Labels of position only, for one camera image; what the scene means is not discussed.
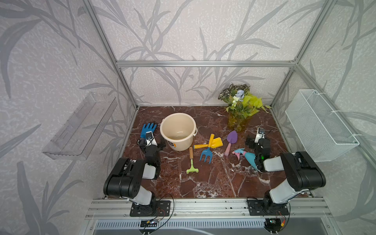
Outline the teal pink spray bottle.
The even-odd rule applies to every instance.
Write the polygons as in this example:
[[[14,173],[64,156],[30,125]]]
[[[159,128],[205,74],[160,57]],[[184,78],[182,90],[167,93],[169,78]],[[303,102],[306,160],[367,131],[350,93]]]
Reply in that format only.
[[[240,159],[240,156],[244,156],[246,158],[246,160],[248,161],[248,163],[252,166],[252,168],[256,171],[259,171],[258,168],[257,168],[256,162],[255,162],[256,156],[255,156],[254,153],[247,152],[247,151],[245,151],[244,148],[239,148],[239,149],[233,151],[232,153],[235,154],[238,159]]]

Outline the purple toy trowel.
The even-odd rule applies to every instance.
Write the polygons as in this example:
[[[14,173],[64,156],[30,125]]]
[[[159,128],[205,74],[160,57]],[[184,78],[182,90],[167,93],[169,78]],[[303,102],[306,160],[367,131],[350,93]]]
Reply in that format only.
[[[237,142],[237,140],[238,140],[238,134],[235,130],[228,134],[228,136],[227,136],[228,145],[227,145],[225,153],[224,153],[225,156],[229,155],[232,144],[235,144]]]

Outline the yellow toy shovel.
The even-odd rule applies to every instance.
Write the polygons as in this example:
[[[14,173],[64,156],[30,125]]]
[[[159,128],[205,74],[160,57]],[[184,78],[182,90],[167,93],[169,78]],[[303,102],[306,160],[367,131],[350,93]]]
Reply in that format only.
[[[206,148],[208,146],[209,146],[208,144],[205,144],[205,145],[194,145],[193,148],[194,149],[199,149],[199,148]],[[215,139],[212,140],[210,148],[218,148],[218,147],[222,147],[222,146],[223,146],[222,139],[220,137],[218,137],[218,138],[215,138]]]

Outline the green wooden-handled toy rake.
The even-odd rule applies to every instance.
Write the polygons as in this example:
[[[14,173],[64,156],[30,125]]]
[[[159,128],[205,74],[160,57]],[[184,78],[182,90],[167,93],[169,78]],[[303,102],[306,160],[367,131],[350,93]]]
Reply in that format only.
[[[195,168],[194,167],[194,164],[193,164],[193,147],[190,147],[189,148],[189,154],[190,154],[190,168],[186,170],[186,174],[190,174],[190,173],[198,173],[199,172],[199,169]]]

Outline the blue toy hand fork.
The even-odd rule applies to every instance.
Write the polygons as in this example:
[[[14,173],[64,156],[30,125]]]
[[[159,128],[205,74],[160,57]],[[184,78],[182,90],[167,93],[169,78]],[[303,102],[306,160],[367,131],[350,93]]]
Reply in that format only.
[[[213,139],[214,139],[214,134],[211,134],[208,147],[205,150],[202,151],[201,156],[200,156],[200,161],[204,157],[204,162],[206,162],[208,160],[208,163],[211,164],[211,162],[212,162],[211,145],[212,145]]]

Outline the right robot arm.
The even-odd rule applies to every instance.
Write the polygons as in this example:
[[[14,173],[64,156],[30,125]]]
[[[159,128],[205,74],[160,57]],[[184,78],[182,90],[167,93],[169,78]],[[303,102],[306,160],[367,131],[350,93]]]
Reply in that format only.
[[[324,173],[305,151],[283,152],[271,158],[269,139],[256,140],[248,136],[245,145],[254,150],[254,153],[245,153],[244,156],[255,170],[261,173],[283,171],[286,176],[282,183],[265,193],[264,207],[285,205],[299,194],[326,185]]]

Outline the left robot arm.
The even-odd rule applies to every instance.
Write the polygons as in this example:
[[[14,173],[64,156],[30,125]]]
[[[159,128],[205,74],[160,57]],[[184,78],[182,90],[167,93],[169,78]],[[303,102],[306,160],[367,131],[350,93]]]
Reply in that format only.
[[[162,138],[159,143],[140,139],[139,147],[143,159],[120,158],[107,177],[103,193],[106,196],[125,198],[136,206],[156,207],[155,194],[142,186],[142,180],[156,180],[161,172],[160,151],[166,147]]]

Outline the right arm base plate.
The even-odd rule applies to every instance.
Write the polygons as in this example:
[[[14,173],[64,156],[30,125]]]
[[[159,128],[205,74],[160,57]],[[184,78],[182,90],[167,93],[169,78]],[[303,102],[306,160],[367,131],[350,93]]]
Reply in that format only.
[[[247,198],[246,203],[248,206],[250,216],[287,216],[289,209],[287,204],[275,204],[269,199],[255,199]]]

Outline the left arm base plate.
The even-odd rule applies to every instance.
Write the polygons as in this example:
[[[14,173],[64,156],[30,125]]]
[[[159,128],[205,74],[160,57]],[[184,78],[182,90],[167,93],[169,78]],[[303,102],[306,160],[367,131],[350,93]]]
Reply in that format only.
[[[171,209],[170,200],[152,201],[149,205],[132,204],[130,216],[131,217],[164,217],[169,216]]]

